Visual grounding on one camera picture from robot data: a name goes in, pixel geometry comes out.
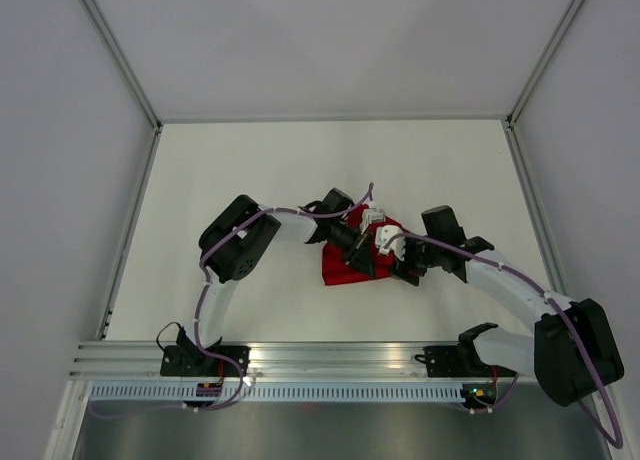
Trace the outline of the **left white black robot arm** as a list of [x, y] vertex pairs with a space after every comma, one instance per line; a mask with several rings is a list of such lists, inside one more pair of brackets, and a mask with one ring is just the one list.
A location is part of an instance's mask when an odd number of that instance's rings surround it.
[[216, 369], [230, 301], [273, 241], [323, 243], [324, 283], [357, 283], [385, 276], [390, 263], [376, 240], [378, 230], [392, 224], [374, 202], [372, 187], [359, 201], [333, 188], [323, 199], [293, 208], [268, 207], [245, 194], [236, 197], [199, 238], [204, 281], [193, 319], [176, 339], [180, 365], [198, 376]]

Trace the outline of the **red cloth napkin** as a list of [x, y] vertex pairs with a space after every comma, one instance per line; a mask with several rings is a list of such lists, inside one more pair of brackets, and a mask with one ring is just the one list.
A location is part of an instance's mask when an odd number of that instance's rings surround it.
[[382, 224], [359, 230], [364, 205], [328, 224], [321, 254], [321, 276], [326, 286], [356, 284], [391, 277], [392, 254], [380, 255], [375, 246], [376, 229], [386, 224], [402, 224], [386, 216]]

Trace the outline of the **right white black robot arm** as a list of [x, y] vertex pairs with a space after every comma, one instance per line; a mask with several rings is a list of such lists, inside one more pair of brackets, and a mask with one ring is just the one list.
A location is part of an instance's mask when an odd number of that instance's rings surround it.
[[524, 327], [517, 334], [485, 322], [461, 333], [456, 361], [469, 375], [491, 367], [534, 378], [566, 407], [623, 378], [624, 365], [603, 307], [543, 288], [481, 236], [468, 237], [453, 209], [423, 212], [423, 236], [387, 226], [378, 229], [378, 251], [391, 255], [391, 274], [412, 285], [440, 268], [497, 301]]

